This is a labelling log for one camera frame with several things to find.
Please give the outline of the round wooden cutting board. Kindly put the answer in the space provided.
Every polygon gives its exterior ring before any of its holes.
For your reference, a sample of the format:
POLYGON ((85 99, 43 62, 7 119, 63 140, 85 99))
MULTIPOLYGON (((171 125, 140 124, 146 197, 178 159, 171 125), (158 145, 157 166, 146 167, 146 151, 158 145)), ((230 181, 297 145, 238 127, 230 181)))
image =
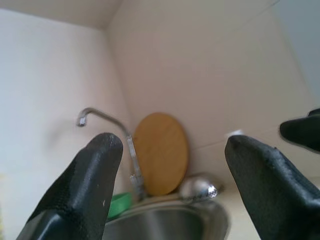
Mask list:
POLYGON ((151 113, 136 127, 133 142, 147 194, 164 196, 176 190, 190 158, 187 134, 179 121, 163 112, 151 113))

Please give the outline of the green plastic bowl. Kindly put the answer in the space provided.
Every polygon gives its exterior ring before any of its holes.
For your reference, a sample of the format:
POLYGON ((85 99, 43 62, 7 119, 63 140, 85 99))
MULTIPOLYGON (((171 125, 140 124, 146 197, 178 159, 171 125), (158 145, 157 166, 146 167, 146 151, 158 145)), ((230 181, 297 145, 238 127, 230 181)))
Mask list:
POLYGON ((129 210, 133 204, 132 195, 129 192, 113 195, 111 198, 108 219, 113 219, 129 210))

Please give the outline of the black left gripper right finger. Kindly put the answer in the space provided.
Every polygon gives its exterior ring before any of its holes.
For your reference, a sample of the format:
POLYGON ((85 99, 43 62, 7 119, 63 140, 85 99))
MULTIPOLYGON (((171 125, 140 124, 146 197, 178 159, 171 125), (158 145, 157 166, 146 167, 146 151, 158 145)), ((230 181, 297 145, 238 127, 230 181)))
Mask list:
POLYGON ((224 154, 261 240, 320 240, 320 189, 282 152, 234 135, 224 154))

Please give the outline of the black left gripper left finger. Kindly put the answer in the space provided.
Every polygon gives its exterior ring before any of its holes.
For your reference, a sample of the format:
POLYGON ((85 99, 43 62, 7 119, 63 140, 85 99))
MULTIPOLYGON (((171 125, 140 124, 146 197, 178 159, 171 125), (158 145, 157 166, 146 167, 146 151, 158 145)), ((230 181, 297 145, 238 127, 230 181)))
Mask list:
POLYGON ((16 240, 102 240, 123 143, 101 133, 40 199, 16 240))

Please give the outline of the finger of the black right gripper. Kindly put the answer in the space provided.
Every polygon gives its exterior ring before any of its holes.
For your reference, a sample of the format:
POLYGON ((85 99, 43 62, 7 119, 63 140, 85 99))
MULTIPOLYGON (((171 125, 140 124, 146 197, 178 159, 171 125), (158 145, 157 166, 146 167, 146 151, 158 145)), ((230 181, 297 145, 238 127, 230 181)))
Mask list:
POLYGON ((320 108, 310 111, 305 117, 281 123, 279 134, 291 144, 320 153, 320 108))

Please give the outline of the curved steel tap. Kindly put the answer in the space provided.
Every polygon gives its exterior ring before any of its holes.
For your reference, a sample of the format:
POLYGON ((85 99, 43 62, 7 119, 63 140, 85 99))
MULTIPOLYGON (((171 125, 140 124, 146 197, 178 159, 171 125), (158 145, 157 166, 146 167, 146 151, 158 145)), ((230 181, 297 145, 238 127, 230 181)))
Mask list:
POLYGON ((78 127, 85 127, 87 125, 87 118, 88 118, 89 114, 95 115, 103 120, 106 120, 106 121, 109 121, 109 122, 115 124, 123 132, 124 136, 126 137, 127 146, 128 146, 130 158, 131 158, 132 165, 133 165, 133 172, 130 175, 130 181, 131 181, 131 183, 133 185, 133 189, 136 193, 137 200, 139 202, 144 200, 147 197, 147 193, 144 188, 144 180, 143 180, 143 176, 142 176, 141 169, 139 166, 132 134, 126 128, 126 126, 123 123, 121 123, 118 119, 112 117, 111 115, 106 114, 103 111, 100 111, 99 109, 93 108, 93 107, 86 107, 80 111, 80 113, 78 114, 77 120, 76 120, 76 125, 78 127))

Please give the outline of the stainless steel double sink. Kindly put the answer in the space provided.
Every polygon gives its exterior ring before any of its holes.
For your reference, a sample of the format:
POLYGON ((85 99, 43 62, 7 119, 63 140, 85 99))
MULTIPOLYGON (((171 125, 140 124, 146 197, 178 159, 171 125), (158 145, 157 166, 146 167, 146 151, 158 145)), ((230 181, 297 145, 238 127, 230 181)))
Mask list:
POLYGON ((149 199, 109 219, 101 240, 227 240, 225 209, 215 200, 149 199))

